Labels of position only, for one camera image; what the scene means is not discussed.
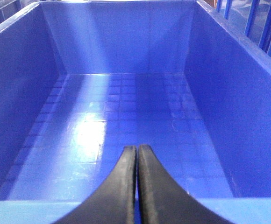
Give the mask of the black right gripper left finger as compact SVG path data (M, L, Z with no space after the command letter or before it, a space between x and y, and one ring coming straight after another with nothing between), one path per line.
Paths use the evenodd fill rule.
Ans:
M136 146L125 146L103 183L56 224L133 224L135 221Z

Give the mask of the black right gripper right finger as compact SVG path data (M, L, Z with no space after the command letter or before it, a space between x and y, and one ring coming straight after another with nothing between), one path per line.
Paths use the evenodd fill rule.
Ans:
M138 149L138 191L143 224L227 222L181 188L145 144Z

